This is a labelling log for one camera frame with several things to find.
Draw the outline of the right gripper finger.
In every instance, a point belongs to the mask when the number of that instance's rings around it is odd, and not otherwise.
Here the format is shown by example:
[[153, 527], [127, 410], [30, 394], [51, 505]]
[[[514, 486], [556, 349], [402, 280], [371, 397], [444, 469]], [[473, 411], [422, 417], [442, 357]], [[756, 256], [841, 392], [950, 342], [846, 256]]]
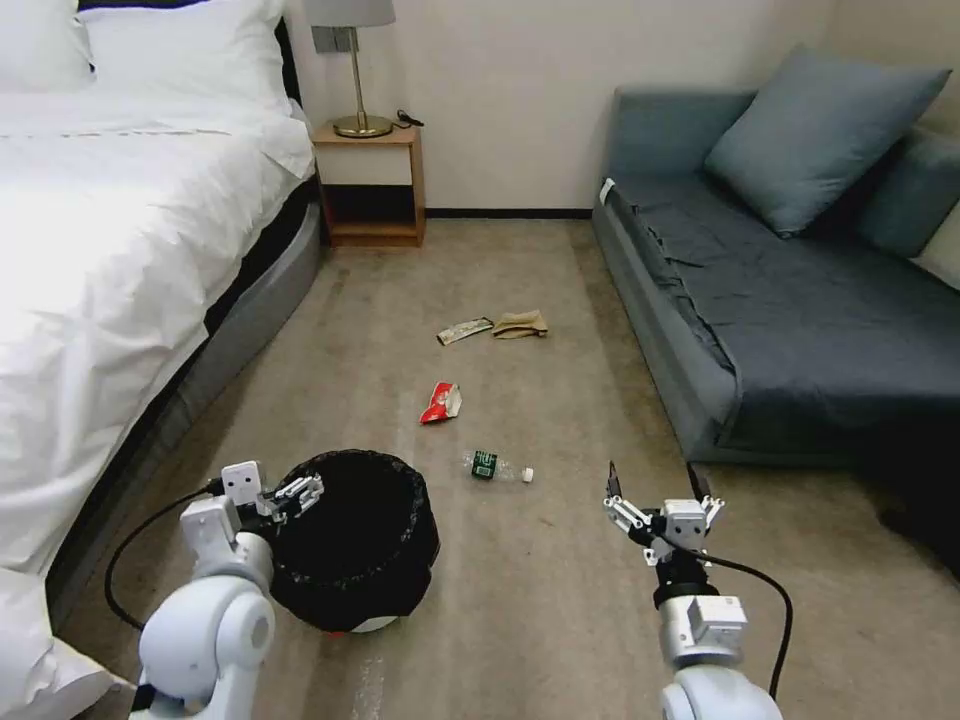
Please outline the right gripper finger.
[[698, 464], [687, 464], [686, 472], [694, 499], [700, 505], [705, 515], [705, 533], [709, 534], [714, 521], [725, 507], [725, 501], [716, 496], [712, 491], [706, 471], [701, 470]]
[[653, 552], [665, 520], [659, 509], [641, 509], [622, 497], [621, 485], [613, 461], [608, 465], [606, 496], [603, 500], [608, 519], [645, 552]]

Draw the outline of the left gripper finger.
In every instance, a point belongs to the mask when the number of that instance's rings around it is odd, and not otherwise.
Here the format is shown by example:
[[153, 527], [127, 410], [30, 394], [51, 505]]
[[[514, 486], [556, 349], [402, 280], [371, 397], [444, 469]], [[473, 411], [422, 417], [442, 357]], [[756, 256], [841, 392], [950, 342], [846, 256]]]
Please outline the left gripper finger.
[[259, 495], [259, 517], [265, 521], [282, 526], [292, 518], [299, 517], [304, 511], [304, 497], [308, 491], [270, 492]]
[[313, 473], [297, 477], [285, 483], [275, 491], [275, 501], [285, 503], [295, 501], [300, 505], [312, 505], [324, 493], [320, 474]]

